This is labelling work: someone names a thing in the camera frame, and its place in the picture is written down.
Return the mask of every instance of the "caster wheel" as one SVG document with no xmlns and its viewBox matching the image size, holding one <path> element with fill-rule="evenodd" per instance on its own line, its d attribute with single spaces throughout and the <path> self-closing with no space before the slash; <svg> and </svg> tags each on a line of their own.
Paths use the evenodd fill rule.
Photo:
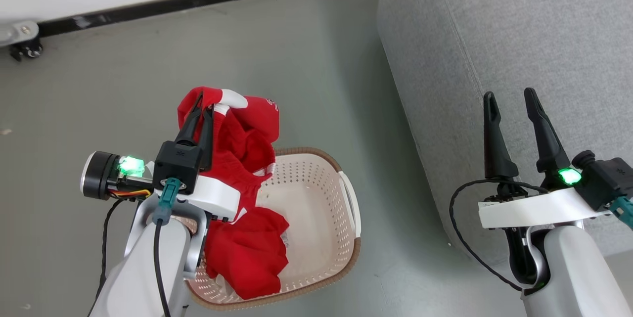
<svg viewBox="0 0 633 317">
<path fill-rule="evenodd" d="M 39 37 L 27 42 L 13 44 L 9 46 L 9 55 L 16 61 L 22 62 L 22 57 L 26 58 L 38 58 L 42 55 L 44 47 L 39 41 Z"/>
</svg>

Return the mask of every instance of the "black cable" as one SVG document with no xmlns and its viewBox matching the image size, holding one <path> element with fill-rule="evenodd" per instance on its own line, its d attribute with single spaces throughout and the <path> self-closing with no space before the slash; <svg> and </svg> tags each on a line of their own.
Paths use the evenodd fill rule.
<svg viewBox="0 0 633 317">
<path fill-rule="evenodd" d="M 145 195 L 118 197 L 118 196 L 113 195 L 112 193 L 110 193 L 108 196 L 110 198 L 115 198 L 115 200 L 126 200 L 126 201 L 131 201 L 131 202 L 134 202 L 134 200 L 138 200 L 142 202 L 143 200 L 149 197 Z"/>
<path fill-rule="evenodd" d="M 158 283 L 158 294 L 160 294 L 160 302 L 163 304 L 163 312 L 165 317 L 172 317 L 165 297 L 165 287 L 163 286 L 163 277 L 160 272 L 160 261 L 158 260 L 158 240 L 160 240 L 160 228 L 163 226 L 163 220 L 156 221 L 156 233 L 154 234 L 154 270 L 156 270 L 156 281 Z"/>
<path fill-rule="evenodd" d="M 475 180 L 475 181 L 471 181 L 471 182 L 462 184 L 462 186 L 457 188 L 455 190 L 455 193 L 452 194 L 451 202 L 448 205 L 448 214 L 449 214 L 449 216 L 451 218 L 452 228 L 455 229 L 455 233 L 457 233 L 457 238 L 459 238 L 459 241 L 464 245 L 464 247 L 466 247 L 466 250 L 468 250 L 468 252 L 475 259 L 477 259 L 477 261 L 479 261 L 479 263 L 481 265 L 483 265 L 486 269 L 488 269 L 489 272 L 492 272 L 493 275 L 497 276 L 504 283 L 507 283 L 508 285 L 510 285 L 511 288 L 514 288 L 515 290 L 520 292 L 520 291 L 522 291 L 522 288 L 516 286 L 515 283 L 513 283 L 512 281 L 509 281 L 509 279 L 504 278 L 501 274 L 499 274 L 498 272 L 493 270 L 493 268 L 489 267 L 486 263 L 484 263 L 484 261 L 481 258 L 479 258 L 479 256 L 477 256 L 477 254 L 475 254 L 475 252 L 473 252 L 473 250 L 470 248 L 470 245 L 468 245 L 468 243 L 466 243 L 464 241 L 464 238 L 461 236 L 461 233 L 459 233 L 459 229 L 457 229 L 457 222 L 455 222 L 455 217 L 453 217 L 453 209 L 452 209 L 452 207 L 455 204 L 455 198 L 457 198 L 457 195 L 459 195 L 459 193 L 462 190 L 464 190 L 466 187 L 473 186 L 474 184 L 478 184 L 478 183 L 515 184 L 516 186 L 521 186 L 521 187 L 524 187 L 524 188 L 533 189 L 534 191 L 538 191 L 540 193 L 549 193 L 549 191 L 547 191 L 547 189 L 544 189 L 542 187 L 532 186 L 531 184 L 524 183 L 524 182 L 514 182 L 514 181 L 508 181 L 508 180 L 494 180 L 494 179 Z"/>
<path fill-rule="evenodd" d="M 92 313 L 92 309 L 94 308 L 95 303 L 97 303 L 97 298 L 99 297 L 99 294 L 101 294 L 101 290 L 106 283 L 106 249 L 108 247 L 108 224 L 110 222 L 110 217 L 118 205 L 120 205 L 123 201 L 124 200 L 117 199 L 115 204 L 110 207 L 108 214 L 106 214 L 106 220 L 103 222 L 103 236 L 101 238 L 101 276 L 99 277 L 99 288 L 97 288 L 97 294 L 94 297 L 94 302 L 92 303 L 90 312 L 88 312 L 88 316 Z"/>
</svg>

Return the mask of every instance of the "cable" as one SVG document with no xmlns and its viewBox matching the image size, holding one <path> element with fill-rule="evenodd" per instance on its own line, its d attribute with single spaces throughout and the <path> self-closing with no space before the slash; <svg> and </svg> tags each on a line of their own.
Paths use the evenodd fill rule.
<svg viewBox="0 0 633 317">
<path fill-rule="evenodd" d="M 522 288 L 520 288 L 517 285 L 515 285 L 515 283 L 513 283 L 512 281 L 509 281 L 509 279 L 504 278 L 501 274 L 499 274 L 498 272 L 493 270 L 493 268 L 489 267 L 486 263 L 484 263 L 484 261 L 481 258 L 479 258 L 479 256 L 477 256 L 477 254 L 475 254 L 475 252 L 473 252 L 473 250 L 470 248 L 470 245 L 468 245 L 468 243 L 466 243 L 464 241 L 464 238 L 461 236 L 461 233 L 459 233 L 459 229 L 457 229 L 457 222 L 455 222 L 455 217 L 453 216 L 453 209 L 452 209 L 452 207 L 455 204 L 455 198 L 457 198 L 457 195 L 459 195 L 459 193 L 461 191 L 463 191 L 466 187 L 473 186 L 474 184 L 478 184 L 478 183 L 515 184 L 516 186 L 521 186 L 521 187 L 524 187 L 524 188 L 533 189 L 534 191 L 538 191 L 540 193 L 549 193 L 549 191 L 547 191 L 547 189 L 544 189 L 542 187 L 532 186 L 531 184 L 524 183 L 524 182 L 514 182 L 514 181 L 508 181 L 508 180 L 495 180 L 495 179 L 475 180 L 475 181 L 471 181 L 471 182 L 462 184 L 462 186 L 459 186 L 455 190 L 455 193 L 452 194 L 451 202 L 448 205 L 448 214 L 449 214 L 449 216 L 451 218 L 452 228 L 455 230 L 455 233 L 457 233 L 457 238 L 459 238 L 459 241 L 464 245 L 464 247 L 466 247 L 466 250 L 468 250 L 468 252 L 475 259 L 477 259 L 477 261 L 479 261 L 479 263 L 481 265 L 483 265 L 486 269 L 488 269 L 489 272 L 492 272 L 492 274 L 497 276 L 501 281 L 503 281 L 504 283 L 507 283 L 508 285 L 510 285 L 511 288 L 514 288 L 516 291 L 520 292 L 520 291 L 522 291 Z"/>
<path fill-rule="evenodd" d="M 158 260 L 158 241 L 160 240 L 160 228 L 163 220 L 158 219 L 156 222 L 156 233 L 154 233 L 154 270 L 156 270 L 156 282 L 158 283 L 158 294 L 160 294 L 160 302 L 163 304 L 163 312 L 165 317 L 172 317 L 165 297 L 165 286 L 163 286 L 163 277 L 160 272 L 160 261 Z"/>
<path fill-rule="evenodd" d="M 103 289 L 104 284 L 106 283 L 106 249 L 108 247 L 108 223 L 110 222 L 110 217 L 118 205 L 121 204 L 123 200 L 117 200 L 115 204 L 110 207 L 108 214 L 106 214 L 106 220 L 103 222 L 103 236 L 101 243 L 101 276 L 99 277 L 99 288 L 97 289 L 97 294 L 94 297 L 94 302 L 92 303 L 92 307 L 90 308 L 90 312 L 88 312 L 88 316 L 92 313 L 92 309 L 94 305 L 97 303 L 97 298 L 99 294 L 101 294 L 101 290 Z"/>
<path fill-rule="evenodd" d="M 114 190 L 110 190 L 109 193 L 111 193 L 112 195 L 115 195 L 118 198 L 123 198 L 123 197 L 133 197 L 133 196 L 143 196 L 145 198 L 148 198 L 149 196 L 151 196 L 151 192 L 149 191 L 149 189 L 140 189 L 139 191 L 131 191 L 131 192 L 125 192 L 125 191 L 114 191 Z"/>
</svg>

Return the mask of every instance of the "basket handle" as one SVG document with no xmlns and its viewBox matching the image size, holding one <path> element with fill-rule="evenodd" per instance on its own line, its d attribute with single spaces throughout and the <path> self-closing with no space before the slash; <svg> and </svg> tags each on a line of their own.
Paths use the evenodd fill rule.
<svg viewBox="0 0 633 317">
<path fill-rule="evenodd" d="M 348 175 L 346 175 L 342 171 L 339 171 L 339 175 L 341 176 L 342 181 L 341 186 L 345 189 L 345 194 L 348 197 L 348 199 L 345 201 L 346 206 L 348 207 L 348 214 L 354 220 L 352 228 L 356 231 L 356 238 L 360 238 L 360 209 L 358 209 L 358 200 L 356 197 L 356 193 L 354 192 L 354 188 L 352 187 L 352 183 L 350 182 Z"/>
</svg>

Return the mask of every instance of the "clothing tag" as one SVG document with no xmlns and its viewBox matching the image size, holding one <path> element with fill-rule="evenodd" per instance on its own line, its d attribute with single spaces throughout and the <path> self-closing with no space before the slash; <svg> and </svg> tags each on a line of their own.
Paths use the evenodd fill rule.
<svg viewBox="0 0 633 317">
<path fill-rule="evenodd" d="M 276 163 L 273 162 L 270 165 L 266 166 L 266 168 L 260 168 L 259 170 L 255 171 L 253 175 L 255 175 L 256 177 L 263 177 L 268 174 L 274 174 L 275 168 L 276 168 Z"/>
<path fill-rule="evenodd" d="M 290 247 L 290 240 L 288 239 L 288 234 L 287 234 L 287 230 L 283 233 L 281 233 L 281 240 L 283 241 L 283 244 L 285 245 L 286 248 Z"/>
</svg>

